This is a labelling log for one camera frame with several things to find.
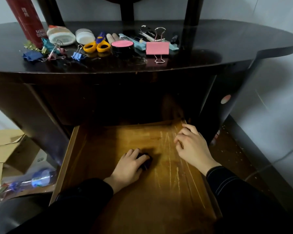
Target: dark wooden table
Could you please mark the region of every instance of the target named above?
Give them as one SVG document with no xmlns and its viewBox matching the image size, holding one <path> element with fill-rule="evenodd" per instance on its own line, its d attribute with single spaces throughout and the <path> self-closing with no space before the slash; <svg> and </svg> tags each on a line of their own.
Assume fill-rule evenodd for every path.
<svg viewBox="0 0 293 234">
<path fill-rule="evenodd" d="M 19 52 L 26 41 L 19 24 L 0 24 L 0 110 L 59 164 L 73 127 L 89 120 L 119 125 L 184 117 L 210 142 L 262 59 L 293 53 L 293 34 L 239 21 L 66 23 L 73 33 L 88 28 L 95 36 L 137 35 L 141 25 L 165 27 L 169 40 L 178 32 L 180 50 L 162 65 L 138 51 L 128 60 L 92 55 L 32 63 Z M 76 45 L 66 49 L 71 56 Z"/>
</svg>

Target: black tabletop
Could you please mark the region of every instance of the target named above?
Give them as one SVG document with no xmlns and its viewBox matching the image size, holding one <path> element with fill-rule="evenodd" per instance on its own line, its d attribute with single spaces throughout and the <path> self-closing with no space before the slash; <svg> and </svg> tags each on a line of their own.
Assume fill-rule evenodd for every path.
<svg viewBox="0 0 293 234">
<path fill-rule="evenodd" d="M 138 35 L 141 25 L 165 27 L 165 38 L 180 36 L 180 50 L 170 51 L 165 64 L 155 64 L 154 56 L 137 51 L 133 58 L 123 60 L 113 55 L 94 55 L 82 62 L 70 58 L 51 62 L 27 62 L 21 57 L 26 38 L 18 23 L 0 24 L 1 73 L 125 73 L 175 70 L 234 63 L 255 58 L 270 58 L 293 53 L 293 34 L 279 29 L 233 20 L 200 20 L 197 27 L 184 27 L 181 20 L 67 22 L 73 33 L 88 28 L 97 36 L 106 33 Z M 66 47 L 71 56 L 77 45 Z"/>
</svg>

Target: open drawer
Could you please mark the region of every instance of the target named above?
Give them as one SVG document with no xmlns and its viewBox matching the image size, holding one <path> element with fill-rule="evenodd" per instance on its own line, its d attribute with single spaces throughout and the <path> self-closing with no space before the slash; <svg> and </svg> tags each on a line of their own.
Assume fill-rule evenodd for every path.
<svg viewBox="0 0 293 234">
<path fill-rule="evenodd" d="M 174 137 L 181 120 L 74 128 L 51 202 L 87 178 L 104 179 L 129 149 L 153 157 L 140 179 L 114 195 L 95 222 L 96 233 L 212 232 L 216 220 L 201 173 L 182 160 Z"/>
</svg>

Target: pink and black round container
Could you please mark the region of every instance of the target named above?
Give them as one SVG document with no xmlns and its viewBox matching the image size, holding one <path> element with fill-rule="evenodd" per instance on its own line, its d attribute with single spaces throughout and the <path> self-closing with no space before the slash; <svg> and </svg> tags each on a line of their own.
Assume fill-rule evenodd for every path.
<svg viewBox="0 0 293 234">
<path fill-rule="evenodd" d="M 111 50 L 114 56 L 128 59 L 135 54 L 133 42 L 129 40 L 119 40 L 111 43 Z"/>
</svg>

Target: cable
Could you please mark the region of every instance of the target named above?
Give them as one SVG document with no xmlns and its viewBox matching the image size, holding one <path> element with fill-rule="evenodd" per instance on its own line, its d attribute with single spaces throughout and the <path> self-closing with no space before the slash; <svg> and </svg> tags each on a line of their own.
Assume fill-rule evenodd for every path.
<svg viewBox="0 0 293 234">
<path fill-rule="evenodd" d="M 277 162 L 285 159 L 286 157 L 288 157 L 291 153 L 293 153 L 293 149 L 290 150 L 286 155 L 284 155 L 283 157 L 277 159 L 276 161 L 274 161 L 273 163 L 263 167 L 262 169 L 257 170 L 256 172 L 250 174 L 247 178 L 245 178 L 245 181 L 247 181 L 248 179 L 250 179 L 252 176 L 256 175 L 257 173 L 261 173 L 263 171 L 265 171 L 267 168 L 270 168 L 271 166 L 275 165 Z"/>
</svg>

